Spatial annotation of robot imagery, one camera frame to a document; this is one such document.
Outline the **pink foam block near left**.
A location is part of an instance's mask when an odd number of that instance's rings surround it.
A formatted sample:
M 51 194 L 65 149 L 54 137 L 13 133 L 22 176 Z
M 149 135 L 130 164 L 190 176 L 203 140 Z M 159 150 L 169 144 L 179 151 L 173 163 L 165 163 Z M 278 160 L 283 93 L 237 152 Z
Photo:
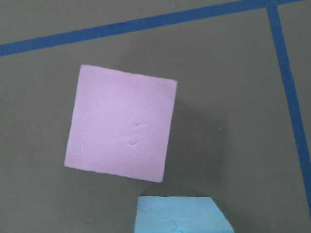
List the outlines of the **pink foam block near left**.
M 177 81 L 82 65 L 64 165 L 163 181 Z

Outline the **light blue block left side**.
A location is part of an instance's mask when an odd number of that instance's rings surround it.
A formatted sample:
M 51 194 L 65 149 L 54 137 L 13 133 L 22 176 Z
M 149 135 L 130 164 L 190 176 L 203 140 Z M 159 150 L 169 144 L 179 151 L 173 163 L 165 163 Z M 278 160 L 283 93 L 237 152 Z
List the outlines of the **light blue block left side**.
M 140 196 L 136 233 L 233 233 L 234 229 L 209 197 Z

